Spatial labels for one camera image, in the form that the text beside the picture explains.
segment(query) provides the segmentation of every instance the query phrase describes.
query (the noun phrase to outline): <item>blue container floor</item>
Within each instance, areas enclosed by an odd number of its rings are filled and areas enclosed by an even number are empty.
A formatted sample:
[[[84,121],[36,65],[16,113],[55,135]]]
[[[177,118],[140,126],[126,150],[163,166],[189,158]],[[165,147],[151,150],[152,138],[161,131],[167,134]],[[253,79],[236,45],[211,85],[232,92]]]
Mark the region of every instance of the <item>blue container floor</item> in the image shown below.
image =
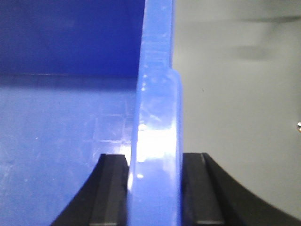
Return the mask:
[[[1,75],[1,225],[49,225],[101,153],[129,158],[135,94],[136,78]]]

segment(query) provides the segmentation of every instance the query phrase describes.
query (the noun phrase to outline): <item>white wall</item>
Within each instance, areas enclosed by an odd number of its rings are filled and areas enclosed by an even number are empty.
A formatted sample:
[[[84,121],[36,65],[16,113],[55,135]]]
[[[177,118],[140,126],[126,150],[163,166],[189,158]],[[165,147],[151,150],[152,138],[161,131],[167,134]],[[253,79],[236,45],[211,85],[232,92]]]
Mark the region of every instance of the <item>white wall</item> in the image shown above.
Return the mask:
[[[177,0],[174,68],[184,151],[301,219],[301,20],[283,23],[298,15],[300,0]]]

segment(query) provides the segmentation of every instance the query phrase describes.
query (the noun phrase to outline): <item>blue container wall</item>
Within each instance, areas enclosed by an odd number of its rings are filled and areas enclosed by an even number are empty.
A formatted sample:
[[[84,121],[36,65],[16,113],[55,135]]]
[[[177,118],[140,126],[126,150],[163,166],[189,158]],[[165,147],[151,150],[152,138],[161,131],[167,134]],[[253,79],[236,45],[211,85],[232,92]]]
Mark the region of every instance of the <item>blue container wall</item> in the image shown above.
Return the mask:
[[[143,0],[0,5],[0,73],[137,76]]]
[[[45,226],[101,153],[129,161],[144,1],[0,5],[0,225]]]

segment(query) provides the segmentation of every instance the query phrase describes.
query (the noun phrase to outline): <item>blue plastic panel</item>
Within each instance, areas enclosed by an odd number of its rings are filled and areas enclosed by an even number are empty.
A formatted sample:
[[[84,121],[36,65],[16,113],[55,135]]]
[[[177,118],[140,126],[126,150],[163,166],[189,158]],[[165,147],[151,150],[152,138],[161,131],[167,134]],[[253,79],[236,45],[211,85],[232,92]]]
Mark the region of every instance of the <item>blue plastic panel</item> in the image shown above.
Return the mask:
[[[171,69],[173,1],[146,1],[128,182],[129,226],[179,226],[180,77]]]
[[[0,225],[49,225],[101,153],[129,160],[136,79],[0,76]]]
[[[0,0],[0,73],[137,76],[143,0]]]

